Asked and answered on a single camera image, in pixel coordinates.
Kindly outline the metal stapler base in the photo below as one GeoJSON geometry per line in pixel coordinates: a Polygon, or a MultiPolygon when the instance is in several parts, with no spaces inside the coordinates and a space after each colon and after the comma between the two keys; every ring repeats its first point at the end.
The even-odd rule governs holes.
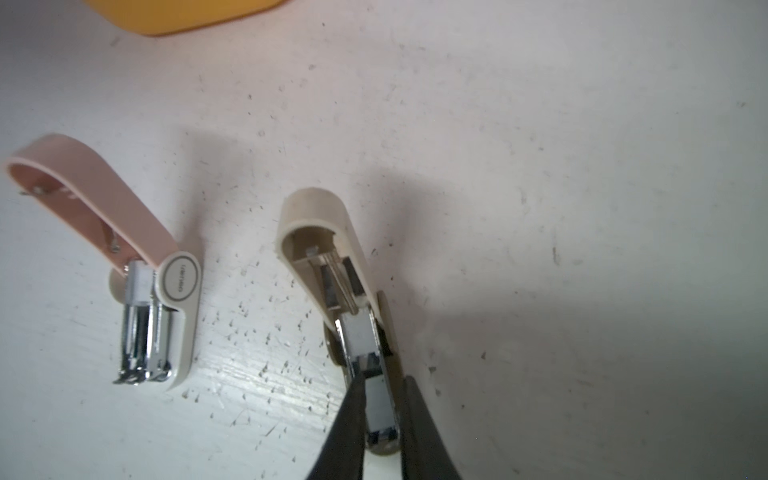
{"type": "Polygon", "coordinates": [[[370,269],[342,200],[309,187],[283,202],[276,251],[318,309],[332,362],[346,383],[365,386],[365,445],[380,456],[400,448],[403,370],[385,293],[370,269]]]}

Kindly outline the white pink stapler body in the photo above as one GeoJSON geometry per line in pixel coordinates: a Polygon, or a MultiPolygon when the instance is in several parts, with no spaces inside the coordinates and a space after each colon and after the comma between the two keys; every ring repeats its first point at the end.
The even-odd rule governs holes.
{"type": "Polygon", "coordinates": [[[14,152],[8,176],[110,263],[123,306],[118,385],[167,391],[187,378],[203,269],[93,149],[48,134],[14,152]]]}

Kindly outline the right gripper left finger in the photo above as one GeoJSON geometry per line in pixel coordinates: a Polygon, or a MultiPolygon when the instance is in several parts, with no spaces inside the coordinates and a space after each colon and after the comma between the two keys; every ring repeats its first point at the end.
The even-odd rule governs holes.
{"type": "Polygon", "coordinates": [[[358,376],[347,389],[327,439],[307,476],[309,480],[359,480],[363,477],[365,407],[365,381],[358,376]]]}

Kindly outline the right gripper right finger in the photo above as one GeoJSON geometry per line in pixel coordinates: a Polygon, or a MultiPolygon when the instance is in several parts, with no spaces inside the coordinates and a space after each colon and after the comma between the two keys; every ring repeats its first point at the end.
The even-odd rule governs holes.
{"type": "Polygon", "coordinates": [[[421,390],[410,375],[403,380],[400,431],[403,479],[461,479],[421,390]]]}

